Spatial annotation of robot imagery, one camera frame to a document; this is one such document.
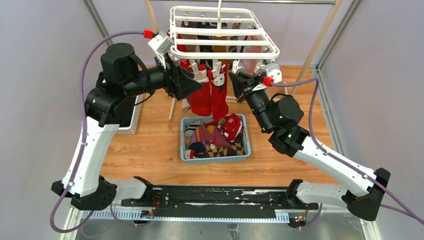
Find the red beige christmas sock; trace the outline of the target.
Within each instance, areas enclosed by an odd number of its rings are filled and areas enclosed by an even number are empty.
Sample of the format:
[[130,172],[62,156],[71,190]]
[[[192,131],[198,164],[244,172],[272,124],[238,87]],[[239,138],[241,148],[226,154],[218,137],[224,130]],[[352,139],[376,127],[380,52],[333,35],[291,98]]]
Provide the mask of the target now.
[[212,113],[212,96],[210,81],[207,76],[207,67],[205,64],[197,65],[197,70],[188,69],[194,74],[194,80],[202,85],[202,89],[191,94],[187,101],[190,104],[191,111],[198,116],[209,116]]

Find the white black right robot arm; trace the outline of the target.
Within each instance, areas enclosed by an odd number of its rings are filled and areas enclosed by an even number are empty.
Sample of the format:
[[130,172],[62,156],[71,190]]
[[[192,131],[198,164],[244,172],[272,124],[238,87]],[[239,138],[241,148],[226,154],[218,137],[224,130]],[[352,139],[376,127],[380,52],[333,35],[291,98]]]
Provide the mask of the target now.
[[285,192],[291,208],[327,204],[346,208],[366,221],[376,220],[391,176],[388,170],[362,166],[317,140],[312,129],[300,126],[304,112],[292,95],[281,93],[276,100],[259,88],[260,84],[273,86],[270,77],[230,73],[229,78],[237,101],[247,102],[278,153],[313,165],[337,180],[337,184],[323,184],[294,179]]

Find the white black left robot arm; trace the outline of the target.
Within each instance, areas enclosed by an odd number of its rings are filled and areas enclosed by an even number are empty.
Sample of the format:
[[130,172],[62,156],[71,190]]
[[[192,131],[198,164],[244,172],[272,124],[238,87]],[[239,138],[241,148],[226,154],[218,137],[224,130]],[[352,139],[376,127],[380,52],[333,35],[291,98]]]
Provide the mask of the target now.
[[100,171],[111,140],[136,106],[137,96],[152,96],[164,89],[170,97],[182,100],[202,88],[178,62],[168,55],[164,60],[148,68],[128,43],[106,49],[95,88],[83,101],[81,146],[65,177],[51,186],[61,199],[70,198],[72,206],[82,211],[104,210],[120,200],[133,200],[143,207],[153,202],[153,185],[144,178],[112,179]]

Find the white plastic sock hanger frame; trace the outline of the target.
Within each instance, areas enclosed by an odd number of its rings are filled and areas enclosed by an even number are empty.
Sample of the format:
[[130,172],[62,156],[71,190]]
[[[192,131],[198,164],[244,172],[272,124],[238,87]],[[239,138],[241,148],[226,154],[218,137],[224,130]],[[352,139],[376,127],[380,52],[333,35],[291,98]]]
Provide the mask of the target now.
[[[281,51],[249,9],[176,5],[169,12],[170,53],[186,60],[275,60]],[[260,47],[259,52],[184,52],[178,46]]]

